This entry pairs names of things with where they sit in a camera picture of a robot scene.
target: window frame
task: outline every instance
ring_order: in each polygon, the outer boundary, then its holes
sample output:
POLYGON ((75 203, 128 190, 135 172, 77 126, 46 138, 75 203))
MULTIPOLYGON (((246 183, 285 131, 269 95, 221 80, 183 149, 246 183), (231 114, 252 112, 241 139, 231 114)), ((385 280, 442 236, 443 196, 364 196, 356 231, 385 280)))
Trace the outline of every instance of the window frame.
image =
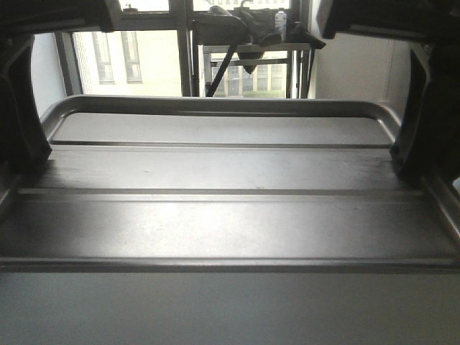
MULTIPOLYGON (((291 12, 295 18, 298 18, 300 13, 308 12, 308 2, 308 0, 290 0, 290 8, 286 10, 291 12)), ((197 53, 198 46, 192 42, 191 30, 194 18, 203 12, 193 11, 193 0, 169 0, 169 8, 169 11, 131 13, 124 11, 121 18, 114 23, 114 30, 175 30, 178 37, 182 96, 199 96, 195 87, 198 76, 196 73, 194 75, 195 66, 193 66, 193 54, 197 53)), ((55 33, 60 62, 63 68, 65 90, 69 96, 83 93, 72 33, 74 32, 55 33)))

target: metal tray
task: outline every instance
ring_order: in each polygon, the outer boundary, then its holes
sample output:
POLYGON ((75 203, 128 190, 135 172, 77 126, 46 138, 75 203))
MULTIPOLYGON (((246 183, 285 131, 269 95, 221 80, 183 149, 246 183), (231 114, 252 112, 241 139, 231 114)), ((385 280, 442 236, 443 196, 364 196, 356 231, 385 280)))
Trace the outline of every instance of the metal tray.
POLYGON ((458 271, 459 203, 398 180, 399 127, 344 101, 78 96, 4 176, 3 271, 458 271))

